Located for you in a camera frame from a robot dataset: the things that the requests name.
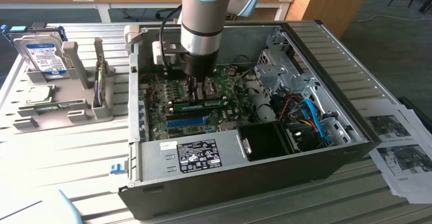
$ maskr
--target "yellow wire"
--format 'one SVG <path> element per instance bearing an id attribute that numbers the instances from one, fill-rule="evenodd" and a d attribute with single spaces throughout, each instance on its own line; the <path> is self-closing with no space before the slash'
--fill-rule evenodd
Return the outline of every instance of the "yellow wire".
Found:
<path id="1" fill-rule="evenodd" d="M 299 119 L 299 121 L 301 121 L 301 122 L 305 123 L 307 125 L 312 126 L 312 125 L 309 124 L 308 121 L 305 121 L 305 120 L 303 120 L 303 119 Z"/>

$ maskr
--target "circuit board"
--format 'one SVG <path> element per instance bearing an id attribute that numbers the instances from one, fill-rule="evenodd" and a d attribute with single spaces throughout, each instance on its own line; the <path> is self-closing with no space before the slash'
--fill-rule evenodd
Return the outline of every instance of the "circuit board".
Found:
<path id="1" fill-rule="evenodd" d="M 240 76 L 235 67 L 216 68 L 205 81 L 205 104 L 189 107 L 183 107 L 188 99 L 187 80 L 157 76 L 159 80 L 152 74 L 141 81 L 147 90 L 151 141 L 229 130 L 249 122 L 251 114 L 245 111 L 252 105 L 249 98 L 236 100 L 233 92 L 233 83 Z M 183 120 L 188 125 L 179 125 Z"/>

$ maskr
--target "robot end effector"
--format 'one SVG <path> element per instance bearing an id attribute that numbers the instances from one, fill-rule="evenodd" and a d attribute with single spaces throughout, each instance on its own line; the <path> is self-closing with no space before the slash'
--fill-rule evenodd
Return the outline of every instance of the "robot end effector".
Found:
<path id="1" fill-rule="evenodd" d="M 213 72 L 227 12 L 252 14 L 257 0 L 181 0 L 181 69 L 189 76 L 189 89 L 203 97 L 201 84 Z"/>

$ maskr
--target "motherboard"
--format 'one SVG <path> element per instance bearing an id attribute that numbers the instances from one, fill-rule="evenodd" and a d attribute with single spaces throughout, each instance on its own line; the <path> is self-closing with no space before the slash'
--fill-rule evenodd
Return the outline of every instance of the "motherboard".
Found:
<path id="1" fill-rule="evenodd" d="M 149 140 L 164 140 L 235 129 L 253 122 L 248 97 L 235 94 L 236 66 L 219 66 L 204 83 L 205 100 L 188 101 L 187 79 L 169 80 L 163 74 L 144 73 Z"/>

